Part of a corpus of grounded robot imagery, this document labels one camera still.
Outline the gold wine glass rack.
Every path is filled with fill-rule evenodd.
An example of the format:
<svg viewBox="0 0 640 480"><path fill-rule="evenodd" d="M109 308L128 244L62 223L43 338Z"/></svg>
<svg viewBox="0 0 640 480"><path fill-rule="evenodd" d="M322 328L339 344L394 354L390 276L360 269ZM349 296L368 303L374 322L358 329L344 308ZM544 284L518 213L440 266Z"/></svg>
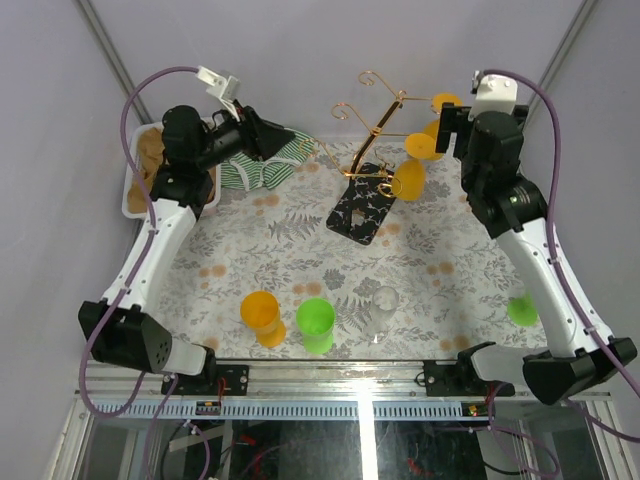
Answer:
<svg viewBox="0 0 640 480"><path fill-rule="evenodd" d="M358 75L358 81L365 86L381 83L391 93L392 101L385 113L371 126L351 104L339 102L331 109L331 115L338 120L347 120L354 114L367 131L367 137L356 150L348 167L342 167L336 157L322 141L311 138L307 142L319 146L333 162L338 172L347 180L347 187L330 211L326 220L327 228L360 245L370 245L384 220L389 214L398 195L403 191L393 163L380 160L367 163L366 154L381 137L405 137L405 134L388 132L386 127L394 115L407 102L430 102L430 97L411 96L402 89L390 85L379 73L365 70Z"/></svg>

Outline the orange plastic cup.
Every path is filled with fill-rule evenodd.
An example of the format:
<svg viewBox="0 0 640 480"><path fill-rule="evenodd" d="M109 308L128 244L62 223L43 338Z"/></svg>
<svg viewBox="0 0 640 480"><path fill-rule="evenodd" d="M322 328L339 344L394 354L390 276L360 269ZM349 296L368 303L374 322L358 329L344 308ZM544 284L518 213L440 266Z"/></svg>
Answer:
<svg viewBox="0 0 640 480"><path fill-rule="evenodd" d="M287 329L281 319L279 303L273 294L266 291L250 293L241 303L240 315L263 347L275 348L284 341Z"/></svg>

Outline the green wine glass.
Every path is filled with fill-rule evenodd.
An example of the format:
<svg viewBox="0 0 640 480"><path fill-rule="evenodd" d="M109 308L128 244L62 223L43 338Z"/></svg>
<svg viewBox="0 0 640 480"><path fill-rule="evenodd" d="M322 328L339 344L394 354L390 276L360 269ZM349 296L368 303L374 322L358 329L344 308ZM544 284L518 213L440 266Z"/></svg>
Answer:
<svg viewBox="0 0 640 480"><path fill-rule="evenodd" d="M510 299L507 304L507 315L515 325L520 327L531 327L538 322L538 311L529 293Z"/></svg>

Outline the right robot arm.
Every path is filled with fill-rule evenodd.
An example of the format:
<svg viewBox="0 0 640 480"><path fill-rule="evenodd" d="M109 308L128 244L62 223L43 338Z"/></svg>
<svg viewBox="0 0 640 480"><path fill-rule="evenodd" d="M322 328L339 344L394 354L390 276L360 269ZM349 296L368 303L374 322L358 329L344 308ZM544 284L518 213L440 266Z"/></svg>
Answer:
<svg viewBox="0 0 640 480"><path fill-rule="evenodd" d="M554 405L599 385L638 355L630 338L617 338L593 309L555 234L538 187L518 172L528 108L486 111L446 102L436 150L454 148L461 186L476 219L516 267L543 325L538 350L485 342L458 356L458 387L478 394L491 381L527 387Z"/></svg>

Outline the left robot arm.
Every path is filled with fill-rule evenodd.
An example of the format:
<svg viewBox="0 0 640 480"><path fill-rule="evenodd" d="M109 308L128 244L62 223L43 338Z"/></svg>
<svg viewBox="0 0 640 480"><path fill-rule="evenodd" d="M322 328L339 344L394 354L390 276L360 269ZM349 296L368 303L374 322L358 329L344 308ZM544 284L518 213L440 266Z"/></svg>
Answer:
<svg viewBox="0 0 640 480"><path fill-rule="evenodd" d="M214 187L210 171L243 153L274 157L295 139L293 131L233 103L210 121L181 105L162 118L163 162L150 192L144 225L118 277L98 302L78 313L95 360L146 373L184 375L197 394L219 381L212 353L174 338L154 317L160 288L181 244L201 217Z"/></svg>

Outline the clear glass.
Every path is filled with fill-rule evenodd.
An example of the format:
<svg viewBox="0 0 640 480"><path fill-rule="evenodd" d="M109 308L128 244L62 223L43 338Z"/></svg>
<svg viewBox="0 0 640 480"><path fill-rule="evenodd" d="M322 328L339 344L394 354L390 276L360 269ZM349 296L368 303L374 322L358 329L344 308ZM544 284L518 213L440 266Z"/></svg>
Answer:
<svg viewBox="0 0 640 480"><path fill-rule="evenodd" d="M369 318L364 333L373 344L382 342L388 334L388 322L399 304L398 292L390 286L381 286L372 295L369 304Z"/></svg>

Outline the green striped cloth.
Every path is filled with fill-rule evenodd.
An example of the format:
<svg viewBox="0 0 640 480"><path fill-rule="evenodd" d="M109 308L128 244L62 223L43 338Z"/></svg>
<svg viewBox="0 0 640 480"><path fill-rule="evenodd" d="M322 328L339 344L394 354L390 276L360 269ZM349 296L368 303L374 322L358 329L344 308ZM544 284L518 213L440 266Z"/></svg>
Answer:
<svg viewBox="0 0 640 480"><path fill-rule="evenodd" d="M268 160L258 161L239 153L221 164L221 187L253 191L273 190L290 178L313 154L314 139L303 132L290 129L294 140Z"/></svg>

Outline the floral tablecloth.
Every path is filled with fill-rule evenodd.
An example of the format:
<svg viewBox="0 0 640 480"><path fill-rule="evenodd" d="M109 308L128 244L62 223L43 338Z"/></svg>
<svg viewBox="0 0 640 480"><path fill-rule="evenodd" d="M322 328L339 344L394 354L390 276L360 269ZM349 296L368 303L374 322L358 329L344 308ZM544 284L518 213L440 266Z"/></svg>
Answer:
<svg viewBox="0 0 640 480"><path fill-rule="evenodd" d="M326 226L346 187L327 155L312 156L273 190L224 191L171 263L155 319L223 358L304 358L295 315L312 297L336 312L332 359L451 358L485 341L542 347L541 325L520 327L507 315L524 287L472 215L458 161L444 157L426 172L421 197L396 202L368 246ZM394 288L399 304L386 338L373 344L364 327L381 286ZM242 301L256 291L279 303L287 333L275 348L260 345L241 318Z"/></svg>

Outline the green plastic cup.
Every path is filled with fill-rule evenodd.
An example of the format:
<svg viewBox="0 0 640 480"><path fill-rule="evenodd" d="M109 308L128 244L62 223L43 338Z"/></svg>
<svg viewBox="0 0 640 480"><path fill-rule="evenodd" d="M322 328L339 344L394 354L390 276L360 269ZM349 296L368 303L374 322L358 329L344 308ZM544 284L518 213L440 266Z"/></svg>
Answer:
<svg viewBox="0 0 640 480"><path fill-rule="evenodd" d="M310 298L300 304L296 324L307 352L322 355L331 349L335 318L333 306L326 299Z"/></svg>

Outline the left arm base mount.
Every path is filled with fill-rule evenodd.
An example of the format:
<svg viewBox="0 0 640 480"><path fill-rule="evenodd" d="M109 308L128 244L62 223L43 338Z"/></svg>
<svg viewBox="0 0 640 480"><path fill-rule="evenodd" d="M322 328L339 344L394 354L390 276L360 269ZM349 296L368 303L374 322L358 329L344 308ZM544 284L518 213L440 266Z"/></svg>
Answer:
<svg viewBox="0 0 640 480"><path fill-rule="evenodd" d="M212 371L197 376L179 374L173 395L182 396L245 396L249 385L247 364L217 365Z"/></svg>

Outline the aluminium rail frame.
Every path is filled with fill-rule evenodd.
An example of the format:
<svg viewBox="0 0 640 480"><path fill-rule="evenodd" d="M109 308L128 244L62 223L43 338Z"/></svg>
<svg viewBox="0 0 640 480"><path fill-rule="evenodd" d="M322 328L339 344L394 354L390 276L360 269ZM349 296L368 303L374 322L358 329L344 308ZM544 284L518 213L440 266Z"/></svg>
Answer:
<svg viewBox="0 0 640 480"><path fill-rule="evenodd" d="M346 400L364 392L374 399L444 400L445 395L428 395L421 361L331 361L331 360L218 360L218 369L229 365L249 367L245 400L301 399ZM128 397L138 373L131 369L90 361L86 387L92 399ZM139 398L159 398L164 383L160 374L146 374ZM610 401L610 388L596 386L573 397L574 401Z"/></svg>

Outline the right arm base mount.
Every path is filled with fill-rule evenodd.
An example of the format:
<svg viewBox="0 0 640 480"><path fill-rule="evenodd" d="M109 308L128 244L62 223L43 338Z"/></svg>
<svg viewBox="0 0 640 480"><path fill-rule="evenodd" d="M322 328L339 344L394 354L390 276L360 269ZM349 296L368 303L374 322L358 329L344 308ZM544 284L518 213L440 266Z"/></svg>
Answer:
<svg viewBox="0 0 640 480"><path fill-rule="evenodd" d="M488 397L500 381L481 379L470 360L424 360L423 374L429 397Z"/></svg>

